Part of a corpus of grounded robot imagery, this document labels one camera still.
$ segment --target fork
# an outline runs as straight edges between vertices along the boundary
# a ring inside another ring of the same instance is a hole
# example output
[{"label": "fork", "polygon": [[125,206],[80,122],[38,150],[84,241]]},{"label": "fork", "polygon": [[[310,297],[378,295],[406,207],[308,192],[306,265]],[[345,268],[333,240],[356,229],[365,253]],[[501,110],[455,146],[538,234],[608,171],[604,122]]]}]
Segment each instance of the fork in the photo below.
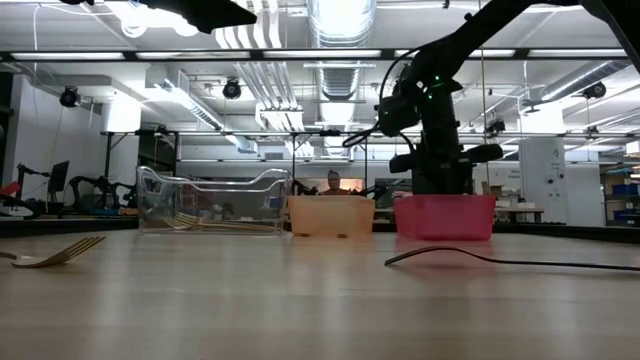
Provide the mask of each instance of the fork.
[{"label": "fork", "polygon": [[75,258],[76,256],[86,252],[92,247],[98,245],[102,240],[106,239],[104,236],[84,238],[77,243],[69,246],[68,248],[60,251],[59,253],[45,258],[45,257],[33,257],[25,256],[11,252],[0,251],[0,258],[7,258],[13,260],[11,265],[16,268],[43,268],[48,266],[64,264],[67,261]]}]

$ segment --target clear plastic bin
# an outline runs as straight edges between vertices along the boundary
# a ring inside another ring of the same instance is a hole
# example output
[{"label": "clear plastic bin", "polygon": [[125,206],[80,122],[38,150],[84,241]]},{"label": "clear plastic bin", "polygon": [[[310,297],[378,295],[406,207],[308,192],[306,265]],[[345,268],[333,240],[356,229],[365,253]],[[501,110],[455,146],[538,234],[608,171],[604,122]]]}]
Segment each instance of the clear plastic bin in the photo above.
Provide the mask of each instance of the clear plastic bin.
[{"label": "clear plastic bin", "polygon": [[291,175],[270,169],[247,182],[169,177],[138,167],[140,230],[278,233]]}]

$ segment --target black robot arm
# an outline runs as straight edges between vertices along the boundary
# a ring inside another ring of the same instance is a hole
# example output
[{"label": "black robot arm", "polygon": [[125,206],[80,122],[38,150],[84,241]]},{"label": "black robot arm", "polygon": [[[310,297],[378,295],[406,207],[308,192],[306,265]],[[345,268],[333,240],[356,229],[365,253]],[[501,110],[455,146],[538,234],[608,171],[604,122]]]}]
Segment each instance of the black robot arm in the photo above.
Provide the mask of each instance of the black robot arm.
[{"label": "black robot arm", "polygon": [[378,107],[377,127],[387,136],[422,122],[422,143],[417,151],[392,160],[391,172],[413,171],[415,194],[462,194],[469,192],[475,163],[497,160],[502,150],[480,146],[474,154],[463,152],[458,139],[451,94],[462,89],[453,80],[469,56],[536,4],[582,5],[605,21],[640,71],[640,32],[634,29],[640,15],[637,0],[492,0],[454,33],[417,48],[411,66],[403,72],[391,97]]}]

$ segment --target desk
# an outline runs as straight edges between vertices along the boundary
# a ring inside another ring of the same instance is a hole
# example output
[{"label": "desk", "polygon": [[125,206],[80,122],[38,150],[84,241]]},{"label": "desk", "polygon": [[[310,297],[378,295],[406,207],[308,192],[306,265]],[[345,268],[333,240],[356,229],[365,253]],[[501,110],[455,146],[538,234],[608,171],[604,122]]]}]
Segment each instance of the desk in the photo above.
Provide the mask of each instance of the desk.
[{"label": "desk", "polygon": [[532,208],[496,208],[497,213],[508,213],[509,220],[512,224],[518,222],[518,214],[533,214],[533,219],[536,223],[542,222],[542,214],[544,213],[544,209]]},{"label": "desk", "polygon": [[[453,253],[450,266],[431,265],[443,253],[385,267],[399,253],[395,234],[95,235],[107,239],[66,266],[0,262],[3,360],[638,358],[632,273]],[[3,239],[0,248],[51,255],[83,236]],[[640,257],[640,247],[530,235],[454,246],[519,260]]]}]

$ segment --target computer monitor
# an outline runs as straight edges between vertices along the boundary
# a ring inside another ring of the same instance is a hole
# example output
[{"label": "computer monitor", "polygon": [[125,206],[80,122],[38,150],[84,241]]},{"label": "computer monitor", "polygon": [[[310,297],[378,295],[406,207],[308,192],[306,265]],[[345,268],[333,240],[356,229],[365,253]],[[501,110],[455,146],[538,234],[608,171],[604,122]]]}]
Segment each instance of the computer monitor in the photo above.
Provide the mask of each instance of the computer monitor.
[{"label": "computer monitor", "polygon": [[49,177],[49,186],[47,192],[49,194],[55,194],[60,191],[64,191],[64,187],[67,184],[67,173],[69,172],[69,161],[55,164],[51,169],[51,176]]}]

